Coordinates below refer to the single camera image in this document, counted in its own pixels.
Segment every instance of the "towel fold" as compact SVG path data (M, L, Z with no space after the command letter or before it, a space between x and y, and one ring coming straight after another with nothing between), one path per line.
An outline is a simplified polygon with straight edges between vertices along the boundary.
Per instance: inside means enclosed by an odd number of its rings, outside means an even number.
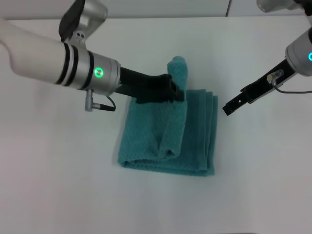
M186 89L188 69L175 57L168 73ZM122 167L191 176L214 174L213 155L217 97L205 90L188 90L185 102L137 104L131 100L120 144Z

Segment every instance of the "teal towel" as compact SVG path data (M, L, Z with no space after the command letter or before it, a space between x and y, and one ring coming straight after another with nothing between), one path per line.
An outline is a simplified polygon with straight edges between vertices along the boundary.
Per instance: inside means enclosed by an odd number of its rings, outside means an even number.
M186 89L184 58L175 57L168 73ZM188 90L185 95L185 102L131 100L118 154L122 167L191 176L215 173L217 97L205 90Z

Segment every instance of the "white table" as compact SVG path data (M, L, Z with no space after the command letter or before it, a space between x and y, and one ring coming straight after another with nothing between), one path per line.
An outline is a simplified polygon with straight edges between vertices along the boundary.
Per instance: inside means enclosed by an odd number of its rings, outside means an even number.
M58 20L14 23L58 39ZM216 175L207 178L119 167L129 99L113 94L115 113L86 113L83 92L14 75L0 47L0 233L310 233L312 95L273 92L222 111L308 28L291 16L110 19L87 40L150 75L184 56L188 87L219 96ZM311 90L312 80L282 89Z

